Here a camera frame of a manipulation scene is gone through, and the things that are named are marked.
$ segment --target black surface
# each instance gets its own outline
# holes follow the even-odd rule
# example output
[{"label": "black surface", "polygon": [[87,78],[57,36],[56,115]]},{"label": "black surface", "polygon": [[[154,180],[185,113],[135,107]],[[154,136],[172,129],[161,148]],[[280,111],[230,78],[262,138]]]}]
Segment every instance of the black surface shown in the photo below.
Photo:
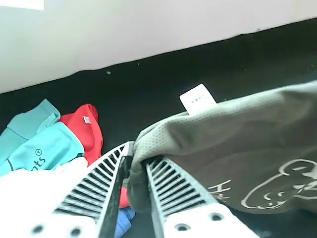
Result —
[{"label": "black surface", "polygon": [[[184,111],[179,95],[199,83],[221,102],[316,79],[316,29],[317,20],[310,20],[5,93],[0,95],[0,130],[15,114],[35,107],[43,98],[62,114],[91,103],[99,112],[106,152],[135,140],[150,124]],[[317,232],[316,215],[304,211],[236,214],[250,228],[270,234],[264,236],[268,238],[312,238]],[[149,214],[137,215],[125,235],[152,237]]]}]

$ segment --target folded clothes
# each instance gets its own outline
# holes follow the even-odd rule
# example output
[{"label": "folded clothes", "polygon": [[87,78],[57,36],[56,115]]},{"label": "folded clothes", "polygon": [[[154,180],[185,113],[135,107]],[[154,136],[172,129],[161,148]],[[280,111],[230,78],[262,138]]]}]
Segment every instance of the folded clothes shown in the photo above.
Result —
[{"label": "folded clothes", "polygon": [[114,238],[120,238],[131,227],[131,220],[135,217],[135,212],[130,208],[122,208],[118,211],[117,224],[115,227]]},{"label": "folded clothes", "polygon": [[16,115],[0,136],[0,176],[17,169],[53,170],[81,157],[84,148],[46,99],[34,109]]},{"label": "folded clothes", "polygon": [[57,122],[17,148],[0,165],[0,176],[22,168],[54,170],[83,154],[84,148],[77,137],[62,122]]},{"label": "folded clothes", "polygon": [[84,104],[74,113],[62,115],[63,122],[80,140],[88,166],[101,156],[103,135],[98,125],[98,113],[91,104]]},{"label": "folded clothes", "polygon": [[34,109],[16,115],[0,135],[0,165],[24,142],[57,122],[59,111],[44,99]]}]

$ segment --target white label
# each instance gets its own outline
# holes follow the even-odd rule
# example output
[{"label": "white label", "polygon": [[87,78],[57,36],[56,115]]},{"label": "white label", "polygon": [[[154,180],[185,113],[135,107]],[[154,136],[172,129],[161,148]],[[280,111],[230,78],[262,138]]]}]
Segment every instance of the white label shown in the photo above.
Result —
[{"label": "white label", "polygon": [[217,104],[203,84],[200,84],[179,96],[179,99],[189,115],[202,112]]},{"label": "white label", "polygon": [[44,10],[44,0],[0,0],[0,6]]},{"label": "white label", "polygon": [[86,124],[91,124],[89,117],[84,116],[84,121]]}]

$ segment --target laundry pile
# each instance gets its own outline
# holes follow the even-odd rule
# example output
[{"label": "laundry pile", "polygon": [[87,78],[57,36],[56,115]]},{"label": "laundry pile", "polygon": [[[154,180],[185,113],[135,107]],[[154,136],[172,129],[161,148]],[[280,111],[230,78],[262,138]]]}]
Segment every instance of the laundry pile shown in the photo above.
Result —
[{"label": "laundry pile", "polygon": [[[82,105],[74,113],[61,116],[44,99],[34,109],[16,115],[0,135],[0,204],[3,209],[5,199],[12,201],[11,190],[19,190],[24,181],[29,182],[23,188],[29,185],[34,195],[35,192],[44,194],[43,187],[52,190],[67,183],[67,180],[83,176],[87,167],[100,158],[102,146],[98,113],[91,104]],[[44,182],[44,185],[35,185],[35,180]],[[119,208],[116,238],[131,228],[130,221],[135,216],[129,207],[125,188],[121,189]]]}]

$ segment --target light blue shirt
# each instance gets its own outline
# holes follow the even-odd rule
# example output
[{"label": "light blue shirt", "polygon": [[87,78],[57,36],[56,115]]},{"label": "light blue shirt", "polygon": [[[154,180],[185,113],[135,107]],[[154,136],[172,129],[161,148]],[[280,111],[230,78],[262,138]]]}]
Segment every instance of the light blue shirt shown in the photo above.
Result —
[{"label": "light blue shirt", "polygon": [[16,115],[0,136],[0,176],[24,168],[52,170],[82,156],[84,148],[62,122],[59,111],[43,100],[34,109]]}]

